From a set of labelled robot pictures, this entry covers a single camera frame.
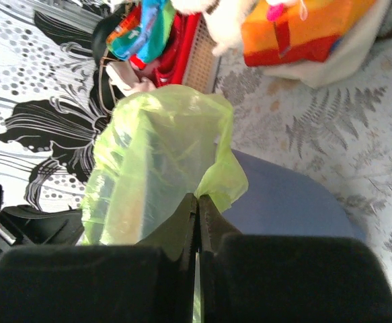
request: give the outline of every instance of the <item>colorful fabric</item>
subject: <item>colorful fabric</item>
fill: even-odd
[[[141,14],[142,8],[138,5],[120,22],[115,30],[106,38],[106,45],[109,50],[112,49],[112,43],[115,39],[127,34],[141,23]]]
[[[136,55],[150,63],[161,55],[173,24],[175,9],[170,0],[146,0],[141,7],[141,23],[122,36],[113,39],[111,52],[126,61]]]
[[[274,22],[266,14],[270,6],[260,0],[242,25],[245,63],[248,66],[278,65],[301,59],[324,62],[332,47],[372,7],[376,0],[305,0],[284,8]]]
[[[104,103],[114,94],[100,86],[106,72],[91,57],[91,34],[0,0],[0,53],[4,207],[76,209],[95,164],[93,144],[109,122],[105,107],[114,106]],[[319,91],[263,76],[230,50],[217,91],[235,108],[233,146],[334,193],[363,223],[392,287],[392,41],[375,45],[353,77]]]

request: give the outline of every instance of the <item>white stuffed toy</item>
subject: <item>white stuffed toy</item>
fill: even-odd
[[[179,12],[189,15],[202,12],[212,39],[217,43],[214,56],[242,43],[241,25],[257,0],[171,0]]]

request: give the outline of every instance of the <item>plush toy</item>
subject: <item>plush toy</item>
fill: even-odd
[[[305,5],[304,0],[266,0],[269,5],[269,10],[266,14],[266,18],[270,22],[275,22],[284,12],[286,8],[292,7],[297,3],[301,3],[300,16],[302,20],[308,18],[308,9]]]
[[[171,0],[183,14],[202,12],[212,39],[214,56],[242,43],[241,25],[257,0]]]

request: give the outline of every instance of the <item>black flower print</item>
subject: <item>black flower print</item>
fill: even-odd
[[[91,6],[100,15],[107,15],[104,6]],[[31,169],[25,199],[41,209],[39,200],[44,183],[53,174],[63,171],[73,175],[82,184],[88,181],[94,167],[93,144],[106,128],[113,107],[122,98],[109,84],[104,71],[113,56],[105,52],[100,66],[92,74],[93,87],[87,93],[90,75],[84,70],[92,63],[91,35],[47,17],[34,14],[34,24],[44,35],[60,46],[70,58],[61,65],[50,65],[50,77],[60,90],[59,96],[17,103],[11,116],[3,121],[6,128],[0,133],[0,142],[18,142],[33,153],[50,151],[50,156]],[[66,69],[76,75],[75,84],[60,82],[56,71]]]

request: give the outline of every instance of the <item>orange box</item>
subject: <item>orange box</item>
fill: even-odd
[[[269,22],[269,5],[260,0],[242,25],[243,56],[248,66],[278,65],[301,59],[324,62],[334,45],[363,17],[376,0],[305,0]]]

